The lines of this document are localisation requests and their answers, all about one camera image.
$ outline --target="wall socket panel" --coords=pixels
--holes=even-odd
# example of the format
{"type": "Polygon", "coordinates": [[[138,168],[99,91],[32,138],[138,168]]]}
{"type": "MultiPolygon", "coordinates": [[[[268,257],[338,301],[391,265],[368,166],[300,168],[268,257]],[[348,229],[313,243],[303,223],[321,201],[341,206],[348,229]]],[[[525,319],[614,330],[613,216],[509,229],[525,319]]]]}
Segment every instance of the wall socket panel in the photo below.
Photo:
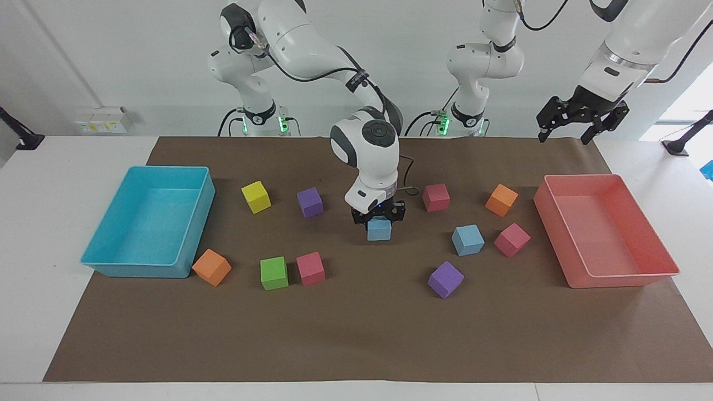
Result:
{"type": "Polygon", "coordinates": [[[132,125],[123,107],[84,108],[74,121],[80,133],[127,134],[132,125]]]}

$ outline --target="purple cube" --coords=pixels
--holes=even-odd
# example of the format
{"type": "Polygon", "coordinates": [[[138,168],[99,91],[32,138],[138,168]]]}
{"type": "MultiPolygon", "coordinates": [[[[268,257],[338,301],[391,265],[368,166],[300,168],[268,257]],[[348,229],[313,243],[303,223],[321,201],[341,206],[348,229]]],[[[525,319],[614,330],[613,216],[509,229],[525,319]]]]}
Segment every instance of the purple cube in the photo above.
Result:
{"type": "Polygon", "coordinates": [[[297,194],[299,208],[302,209],[304,218],[312,218],[316,215],[321,215],[324,212],[322,198],[319,197],[319,192],[316,188],[310,188],[297,194]]]}
{"type": "Polygon", "coordinates": [[[429,278],[429,286],[443,299],[446,299],[463,282],[463,273],[452,264],[445,262],[429,278]]]}

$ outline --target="orange cube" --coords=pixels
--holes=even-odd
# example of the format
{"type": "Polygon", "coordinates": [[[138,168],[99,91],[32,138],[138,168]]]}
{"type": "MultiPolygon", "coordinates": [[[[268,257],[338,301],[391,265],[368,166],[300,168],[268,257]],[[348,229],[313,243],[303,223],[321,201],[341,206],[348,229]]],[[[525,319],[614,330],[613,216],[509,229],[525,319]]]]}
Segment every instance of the orange cube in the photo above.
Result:
{"type": "Polygon", "coordinates": [[[208,281],[213,287],[217,287],[220,284],[230,272],[230,268],[227,260],[211,249],[206,250],[203,256],[198,258],[198,261],[193,265],[193,271],[198,274],[198,277],[208,281]]]}
{"type": "Polygon", "coordinates": [[[497,188],[495,188],[490,199],[488,199],[486,208],[500,217],[505,217],[505,215],[510,211],[510,208],[513,207],[515,199],[517,198],[517,192],[500,184],[497,188]]]}

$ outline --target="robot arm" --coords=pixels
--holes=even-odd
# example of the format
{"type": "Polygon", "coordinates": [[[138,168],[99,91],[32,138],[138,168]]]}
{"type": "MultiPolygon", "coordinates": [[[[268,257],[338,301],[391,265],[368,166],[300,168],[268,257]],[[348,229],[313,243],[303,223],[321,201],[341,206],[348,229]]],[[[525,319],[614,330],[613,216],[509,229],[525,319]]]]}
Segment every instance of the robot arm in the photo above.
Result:
{"type": "Polygon", "coordinates": [[[449,118],[473,134],[485,113],[490,90],[482,78],[512,78],[523,68],[525,56],[517,45],[518,14],[513,0],[487,0],[481,31],[489,44],[461,44],[448,54],[448,71],[458,80],[458,93],[449,118]]]}
{"type": "Polygon", "coordinates": [[[295,81],[341,81],[365,105],[334,124],[330,135],[339,160],[359,169],[344,199],[353,208],[355,223],[365,223],[374,215],[402,220],[404,206],[394,203],[393,197],[399,163],[397,133],[403,117],[366,71],[345,50],[319,35],[299,1],[242,0],[227,6],[221,15],[234,51],[267,58],[295,81]]]}
{"type": "Polygon", "coordinates": [[[711,6],[711,0],[613,0],[596,14],[613,21],[612,31],[592,58],[567,101],[552,97],[538,114],[540,141],[570,123],[591,123],[582,136],[589,143],[614,131],[629,112],[624,97],[651,72],[711,6]]]}
{"type": "Polygon", "coordinates": [[[272,62],[252,54],[239,54],[223,46],[208,57],[208,68],[220,82],[228,83],[240,92],[245,112],[245,127],[252,136],[279,136],[284,132],[270,86],[254,73],[272,66],[272,62]]]}

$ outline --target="table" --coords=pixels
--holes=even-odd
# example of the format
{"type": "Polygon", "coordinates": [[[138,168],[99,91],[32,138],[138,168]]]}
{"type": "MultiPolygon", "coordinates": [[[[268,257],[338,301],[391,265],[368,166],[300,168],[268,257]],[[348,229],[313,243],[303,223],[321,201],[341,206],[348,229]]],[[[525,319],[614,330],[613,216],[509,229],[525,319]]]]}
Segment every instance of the table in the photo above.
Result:
{"type": "MultiPolygon", "coordinates": [[[[438,385],[392,382],[282,384],[37,384],[92,270],[78,257],[101,219],[126,169],[143,165],[155,138],[50,137],[34,152],[16,153],[0,170],[0,398],[93,399],[112,392],[152,399],[198,395],[292,395],[300,399],[339,393],[341,398],[567,400],[626,398],[703,400],[703,385],[438,385]]],[[[690,163],[666,156],[658,143],[598,141],[614,173],[636,199],[681,267],[678,285],[708,340],[713,312],[707,247],[713,228],[713,191],[690,163]],[[672,213],[677,205],[679,211],[672,213]]]]}

